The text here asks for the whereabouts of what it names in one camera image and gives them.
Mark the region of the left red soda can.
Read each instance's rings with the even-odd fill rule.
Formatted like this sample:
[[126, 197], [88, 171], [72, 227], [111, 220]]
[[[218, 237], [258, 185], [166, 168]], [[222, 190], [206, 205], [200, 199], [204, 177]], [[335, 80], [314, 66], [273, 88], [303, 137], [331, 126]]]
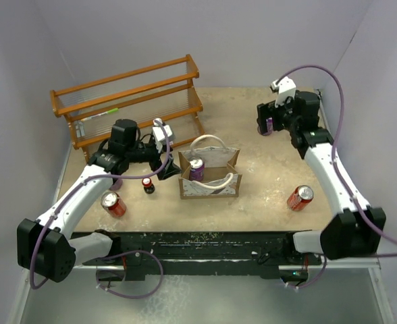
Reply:
[[117, 192], [106, 192], [101, 197], [101, 206], [113, 218], [123, 217], [126, 213], [126, 205]]

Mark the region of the right red soda can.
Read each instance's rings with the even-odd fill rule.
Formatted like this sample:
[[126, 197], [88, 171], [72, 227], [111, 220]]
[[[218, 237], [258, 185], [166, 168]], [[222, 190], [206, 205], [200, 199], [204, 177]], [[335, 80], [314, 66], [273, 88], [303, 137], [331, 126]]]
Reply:
[[292, 211], [302, 211], [314, 198], [313, 189], [307, 185], [295, 188], [287, 199], [287, 206]]

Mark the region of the canvas bag with rope handles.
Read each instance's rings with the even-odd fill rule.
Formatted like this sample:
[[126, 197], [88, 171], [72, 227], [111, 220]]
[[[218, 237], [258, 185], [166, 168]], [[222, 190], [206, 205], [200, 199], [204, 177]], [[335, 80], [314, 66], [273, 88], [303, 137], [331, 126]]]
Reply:
[[[180, 169], [180, 198], [229, 198], [239, 196], [242, 174], [236, 171], [240, 149], [226, 146], [217, 136], [205, 134], [196, 138], [187, 151], [178, 153]], [[205, 162], [204, 179], [190, 181], [192, 157], [201, 157]]]

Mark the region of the purple soda can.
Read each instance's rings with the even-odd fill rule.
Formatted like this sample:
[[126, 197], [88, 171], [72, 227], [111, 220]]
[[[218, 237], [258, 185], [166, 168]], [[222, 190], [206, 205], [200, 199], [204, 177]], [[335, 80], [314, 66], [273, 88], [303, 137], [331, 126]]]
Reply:
[[123, 179], [117, 179], [114, 181], [113, 185], [111, 186], [110, 190], [112, 191], [117, 191], [119, 190], [123, 185]]
[[260, 126], [257, 127], [257, 131], [262, 136], [269, 136], [273, 132], [273, 119], [271, 117], [266, 119], [266, 132], [262, 133]]
[[205, 162], [201, 157], [192, 157], [190, 163], [190, 181], [201, 182], [204, 179]]

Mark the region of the aluminium frame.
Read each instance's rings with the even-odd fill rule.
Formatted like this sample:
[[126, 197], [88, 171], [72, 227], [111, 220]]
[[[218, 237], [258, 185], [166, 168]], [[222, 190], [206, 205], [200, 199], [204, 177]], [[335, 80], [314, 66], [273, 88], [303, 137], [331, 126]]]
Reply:
[[[255, 105], [270, 101], [264, 88], [199, 88], [206, 131], [241, 150], [243, 173], [238, 198], [181, 200], [170, 178], [146, 195], [135, 180], [121, 196], [128, 212], [114, 219], [95, 200], [79, 230], [287, 230], [316, 229], [329, 220], [325, 195], [302, 217], [284, 204], [298, 183], [316, 184], [312, 172], [290, 146], [288, 135], [256, 132]], [[29, 291], [22, 323], [392, 323], [372, 260], [330, 262], [311, 268], [315, 283], [295, 291], [278, 279], [253, 276], [150, 275], [117, 282], [113, 293], [98, 289], [95, 269], [81, 266], [61, 282]]]

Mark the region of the red soda can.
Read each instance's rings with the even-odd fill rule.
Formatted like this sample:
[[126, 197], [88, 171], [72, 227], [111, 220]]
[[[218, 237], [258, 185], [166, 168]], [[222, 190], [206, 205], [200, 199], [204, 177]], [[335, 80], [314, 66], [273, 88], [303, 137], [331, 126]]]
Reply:
[[302, 211], [314, 198], [313, 189], [307, 185], [295, 188], [287, 199], [287, 206], [292, 211]]
[[101, 206], [113, 218], [123, 217], [126, 213], [126, 205], [117, 192], [106, 192], [101, 197]]

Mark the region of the small dark sauce bottle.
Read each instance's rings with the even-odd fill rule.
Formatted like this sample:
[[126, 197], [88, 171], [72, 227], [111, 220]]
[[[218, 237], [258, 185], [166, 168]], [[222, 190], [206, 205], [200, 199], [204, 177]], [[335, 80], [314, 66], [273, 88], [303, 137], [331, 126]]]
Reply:
[[147, 194], [152, 194], [155, 191], [155, 186], [152, 183], [152, 179], [151, 178], [143, 178], [142, 179], [142, 186], [143, 186], [144, 191]]

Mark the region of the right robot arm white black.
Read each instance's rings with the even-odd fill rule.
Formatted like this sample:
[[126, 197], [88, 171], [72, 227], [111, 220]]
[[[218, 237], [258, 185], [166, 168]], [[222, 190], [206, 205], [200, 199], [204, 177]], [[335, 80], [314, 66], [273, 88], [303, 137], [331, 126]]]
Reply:
[[314, 172], [324, 191], [332, 219], [321, 231], [296, 232], [292, 242], [283, 247], [283, 257], [298, 264], [307, 252], [322, 254], [331, 260], [367, 257], [375, 254], [380, 235], [371, 226], [382, 230], [386, 214], [373, 208], [359, 193], [348, 176], [336, 151], [329, 131], [319, 126], [320, 99], [314, 92], [295, 91], [284, 99], [257, 105], [257, 124], [261, 134], [286, 130], [292, 146]]

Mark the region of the green marker pen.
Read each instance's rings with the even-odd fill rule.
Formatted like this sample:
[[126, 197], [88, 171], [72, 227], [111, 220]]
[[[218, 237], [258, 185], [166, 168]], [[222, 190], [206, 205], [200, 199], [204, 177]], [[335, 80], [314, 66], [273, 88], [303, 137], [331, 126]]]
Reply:
[[94, 119], [94, 118], [97, 118], [97, 117], [102, 117], [102, 116], [104, 116], [104, 115], [109, 115], [109, 114], [115, 113], [115, 112], [117, 112], [118, 110], [119, 110], [119, 108], [116, 107], [116, 108], [110, 109], [110, 110], [108, 110], [108, 111], [104, 111], [104, 112], [101, 112], [101, 113], [98, 113], [98, 114], [95, 114], [95, 115], [91, 115], [91, 116], [82, 118], [82, 119], [80, 119], [80, 121], [81, 121], [81, 122], [86, 122], [86, 121], [88, 121], [88, 120], [91, 120], [91, 119]]

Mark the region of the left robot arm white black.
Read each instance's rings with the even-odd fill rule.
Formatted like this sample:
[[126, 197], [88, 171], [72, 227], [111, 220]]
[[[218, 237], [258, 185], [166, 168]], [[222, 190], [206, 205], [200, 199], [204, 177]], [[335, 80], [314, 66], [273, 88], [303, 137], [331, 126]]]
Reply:
[[73, 239], [72, 234], [86, 212], [117, 180], [127, 180], [130, 164], [148, 163], [151, 175], [165, 180], [180, 172], [173, 163], [172, 128], [157, 118], [147, 143], [139, 138], [138, 124], [117, 120], [109, 139], [102, 141], [73, 186], [36, 220], [24, 219], [17, 228], [18, 264], [29, 270], [32, 289], [41, 287], [35, 275], [45, 281], [63, 281], [73, 267], [93, 259], [107, 265], [122, 255], [120, 239], [103, 230]]

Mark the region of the orange wooden rack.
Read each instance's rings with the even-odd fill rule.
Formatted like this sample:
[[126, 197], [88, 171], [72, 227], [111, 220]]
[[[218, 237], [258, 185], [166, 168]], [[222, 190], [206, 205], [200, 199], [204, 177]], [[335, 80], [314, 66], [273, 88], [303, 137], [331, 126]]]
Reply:
[[[92, 150], [109, 138], [117, 119], [132, 119], [140, 129], [150, 129], [153, 120], [174, 121], [178, 139], [174, 146], [190, 144], [205, 134], [199, 119], [203, 104], [194, 87], [199, 68], [191, 55], [101, 78], [62, 90], [51, 90], [56, 117], [68, 125], [72, 146], [86, 160]], [[88, 121], [80, 119], [113, 108], [115, 113]]]

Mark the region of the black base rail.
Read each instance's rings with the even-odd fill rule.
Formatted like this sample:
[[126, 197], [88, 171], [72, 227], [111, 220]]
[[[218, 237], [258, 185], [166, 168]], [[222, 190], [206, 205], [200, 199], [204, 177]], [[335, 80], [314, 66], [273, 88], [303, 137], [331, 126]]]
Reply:
[[312, 253], [294, 249], [292, 232], [116, 232], [124, 259], [93, 259], [87, 266], [126, 269], [125, 279], [146, 275], [257, 276], [304, 280], [307, 265], [320, 265]]

